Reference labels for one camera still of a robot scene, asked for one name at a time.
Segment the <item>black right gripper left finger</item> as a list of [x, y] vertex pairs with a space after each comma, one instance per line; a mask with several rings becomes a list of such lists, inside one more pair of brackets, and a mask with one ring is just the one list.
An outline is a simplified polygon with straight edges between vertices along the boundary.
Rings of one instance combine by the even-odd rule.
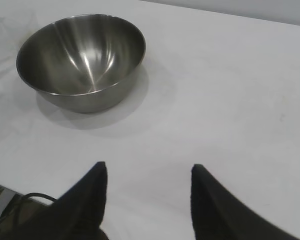
[[29, 223], [29, 240], [106, 240], [106, 164], [97, 162], [70, 190]]

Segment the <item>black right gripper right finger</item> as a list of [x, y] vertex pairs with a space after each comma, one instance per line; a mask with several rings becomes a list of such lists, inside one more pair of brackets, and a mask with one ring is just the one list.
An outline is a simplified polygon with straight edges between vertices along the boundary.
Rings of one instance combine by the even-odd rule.
[[201, 164], [191, 169], [190, 212], [197, 240], [294, 240], [231, 194]]

